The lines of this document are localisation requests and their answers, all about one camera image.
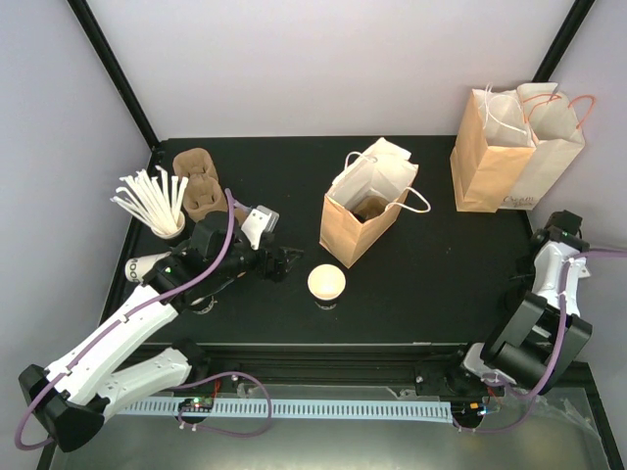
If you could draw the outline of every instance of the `orange bag handle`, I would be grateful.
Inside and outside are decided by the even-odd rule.
[[[582,98],[588,98],[590,99],[590,108],[588,108],[588,111],[584,114],[584,116],[581,118],[581,120],[579,121],[579,123],[577,124],[577,127],[575,127],[576,129],[579,129],[581,127],[581,124],[584,123],[584,121],[588,118],[588,116],[590,115],[590,111],[592,110],[592,108],[595,106],[595,104],[597,103],[597,98],[595,98],[593,95],[581,95],[578,96],[577,98],[575,98],[574,100],[572,100],[570,102],[570,104],[568,105],[568,108],[570,108],[572,105],[574,105],[575,103],[577,103],[579,100],[581,100]]]
[[[531,98],[527,98],[522,103],[523,104],[527,103],[528,101],[535,100],[536,98],[540,98],[541,96],[550,96],[551,98],[549,98],[547,101],[543,101],[541,103],[538,103],[536,106],[534,106],[531,109],[531,112],[529,113],[529,116],[525,117],[525,122],[529,122],[529,118],[531,117],[531,115],[533,115],[533,112],[536,111],[536,108],[538,108],[540,105],[546,105],[546,104],[550,103],[551,101],[561,100],[561,96],[556,95],[555,93],[540,93],[539,95],[532,96]]]

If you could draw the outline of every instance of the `black metal post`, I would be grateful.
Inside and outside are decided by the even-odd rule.
[[[575,37],[577,29],[579,29],[579,26],[594,4],[595,0],[575,0],[564,23],[561,24],[561,28],[557,32],[557,36],[553,40],[547,55],[540,64],[538,71],[536,71],[533,77],[534,82],[549,81],[551,79],[551,75],[555,71],[557,64],[559,64],[561,56],[568,49],[570,41]]]
[[[100,25],[98,25],[87,1],[68,0],[68,3],[72,7],[85,34],[87,34],[91,45],[96,50],[98,57],[100,57],[103,66],[105,66],[105,69],[109,73],[111,80],[118,89],[122,100],[130,111],[130,115],[133,117],[137,127],[139,127],[139,131],[144,136],[148,147],[150,147],[152,151],[156,150],[157,147],[159,147],[157,134],[155,134],[148,118],[144,114],[144,110],[141,109],[141,105],[139,101],[137,101],[137,97],[121,69],[118,59],[116,59],[114,52],[109,46],[109,42],[107,42],[105,34],[102,32],[102,29],[100,29]]]

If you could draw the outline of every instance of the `black table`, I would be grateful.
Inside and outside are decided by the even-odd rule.
[[[391,137],[419,164],[413,186],[430,202],[427,214],[402,211],[397,222],[350,269],[319,243],[323,195],[351,151],[376,137],[198,138],[163,144],[161,165],[191,148],[207,149],[222,188],[243,204],[263,204],[280,214],[282,246],[305,251],[282,283],[248,275],[217,296],[205,315],[186,313],[149,343],[188,337],[211,344],[444,344],[486,339],[498,319],[500,299],[515,261],[528,250],[526,213],[457,212],[449,157],[455,138]],[[409,204],[421,202],[410,195]],[[142,226],[130,246],[134,256],[167,250]],[[333,310],[320,310],[307,276],[321,263],[347,275],[347,289]],[[135,285],[118,282],[127,297]]]

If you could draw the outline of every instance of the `cup of straws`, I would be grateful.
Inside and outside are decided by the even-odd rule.
[[[169,177],[160,166],[156,169],[161,178],[148,176],[145,169],[137,171],[137,176],[120,178],[126,186],[117,188],[117,195],[111,201],[148,225],[168,245],[175,247],[187,239],[185,214],[181,206],[188,178],[179,180],[178,176]]]

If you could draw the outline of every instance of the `gray wall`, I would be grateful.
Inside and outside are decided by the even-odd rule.
[[[570,97],[598,102],[585,123],[587,146],[532,215],[541,225],[553,211],[584,217],[593,246],[627,249],[627,3],[597,2],[566,52],[553,80]],[[580,115],[584,112],[583,103]],[[581,283],[582,314],[594,325],[584,358],[591,362],[605,410],[627,460],[627,260],[592,260],[593,277]]]
[[[455,134],[572,0],[90,0],[162,138]]]
[[[66,1],[3,2],[0,64],[0,467],[33,469],[18,375],[96,326],[129,222],[109,198],[149,151]]]

